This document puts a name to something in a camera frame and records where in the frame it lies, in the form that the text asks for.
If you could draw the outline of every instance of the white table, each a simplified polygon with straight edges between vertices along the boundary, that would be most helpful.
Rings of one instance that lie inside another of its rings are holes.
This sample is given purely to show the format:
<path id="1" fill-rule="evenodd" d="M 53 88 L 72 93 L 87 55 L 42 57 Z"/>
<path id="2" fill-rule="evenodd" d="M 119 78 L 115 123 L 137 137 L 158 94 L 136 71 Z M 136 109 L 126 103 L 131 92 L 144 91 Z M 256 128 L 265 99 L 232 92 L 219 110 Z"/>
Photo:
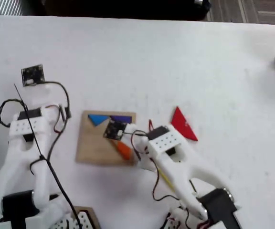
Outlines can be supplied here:
<path id="1" fill-rule="evenodd" d="M 67 87 L 73 118 L 53 166 L 104 229 L 159 228 L 168 201 L 152 200 L 153 173 L 74 161 L 82 111 L 133 111 L 146 129 L 179 105 L 196 150 L 236 183 L 250 228 L 275 228 L 274 57 L 274 25 L 0 16 L 0 104 L 17 97 L 21 68 L 39 63 Z M 5 110 L 8 120 L 18 111 Z M 0 166 L 7 135 L 0 125 Z M 161 183 L 157 196 L 166 192 Z"/>

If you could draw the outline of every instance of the white robotic arm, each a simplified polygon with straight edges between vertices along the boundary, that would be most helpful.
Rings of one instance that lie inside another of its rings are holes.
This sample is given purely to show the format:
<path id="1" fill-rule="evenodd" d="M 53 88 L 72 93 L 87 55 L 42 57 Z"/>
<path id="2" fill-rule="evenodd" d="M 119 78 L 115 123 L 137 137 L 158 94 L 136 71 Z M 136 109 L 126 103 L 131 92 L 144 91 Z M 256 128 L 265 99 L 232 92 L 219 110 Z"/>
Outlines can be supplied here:
<path id="1" fill-rule="evenodd" d="M 40 151 L 47 157 L 58 110 L 42 106 L 28 112 Z M 50 170 L 44 160 L 32 166 L 32 175 L 30 164 L 39 159 L 39 151 L 24 114 L 16 114 L 11 122 L 8 152 L 0 169 L 0 213 L 4 217 L 0 229 L 21 228 L 21 224 L 28 229 L 48 229 L 70 211 L 63 195 L 50 200 Z"/>
<path id="2" fill-rule="evenodd" d="M 243 228 L 244 218 L 241 215 L 238 196 L 229 179 L 198 155 L 172 125 L 158 127 L 145 136 L 139 135 L 134 138 L 127 133 L 137 133 L 138 128 L 135 124 L 127 124 L 125 129 L 121 130 L 119 127 L 111 121 L 105 137 L 107 132 L 108 137 L 113 137 L 112 130 L 121 135 L 124 144 L 144 152 L 141 157 L 143 164 L 151 163 L 153 160 L 172 184 L 176 196 L 180 199 L 182 210 L 177 208 L 172 214 L 174 218 L 182 220 L 182 225 L 186 225 L 186 218 L 184 219 L 182 215 L 187 209 L 196 218 L 203 220 L 206 228 Z M 203 197 L 196 196 L 189 182 L 192 178 L 209 183 L 216 189 Z"/>

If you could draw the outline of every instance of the wooden block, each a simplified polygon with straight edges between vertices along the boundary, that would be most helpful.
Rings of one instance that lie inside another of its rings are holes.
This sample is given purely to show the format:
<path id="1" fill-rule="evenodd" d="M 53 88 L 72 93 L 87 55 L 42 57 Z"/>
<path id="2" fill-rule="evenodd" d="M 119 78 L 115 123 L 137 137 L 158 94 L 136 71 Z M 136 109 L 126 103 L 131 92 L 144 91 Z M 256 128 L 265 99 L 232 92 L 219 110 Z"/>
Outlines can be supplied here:
<path id="1" fill-rule="evenodd" d="M 121 115 L 131 116 L 132 123 L 136 121 L 136 114 L 130 112 L 105 112 L 105 111 L 84 111 L 80 123 L 80 132 L 77 144 L 76 161 L 95 165 L 119 166 L 134 164 L 133 152 L 122 154 L 118 150 L 118 142 L 103 137 L 109 120 L 105 120 L 98 126 L 94 126 L 88 115 Z"/>

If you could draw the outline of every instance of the red wire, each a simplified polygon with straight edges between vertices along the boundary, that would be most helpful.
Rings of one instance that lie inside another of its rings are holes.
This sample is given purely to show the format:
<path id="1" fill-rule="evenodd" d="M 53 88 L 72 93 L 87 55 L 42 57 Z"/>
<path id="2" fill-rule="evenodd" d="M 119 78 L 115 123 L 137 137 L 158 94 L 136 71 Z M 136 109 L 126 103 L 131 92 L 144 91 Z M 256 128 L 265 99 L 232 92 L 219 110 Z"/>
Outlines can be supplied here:
<path id="1" fill-rule="evenodd" d="M 205 225 L 208 226 L 208 224 L 210 224 L 209 221 L 202 222 L 197 225 L 196 229 L 202 229 L 203 226 L 205 226 Z"/>
<path id="2" fill-rule="evenodd" d="M 153 125 L 152 125 L 151 119 L 149 119 L 149 122 L 148 122 L 148 129 L 149 129 L 149 131 L 151 131 L 151 129 L 153 129 Z"/>

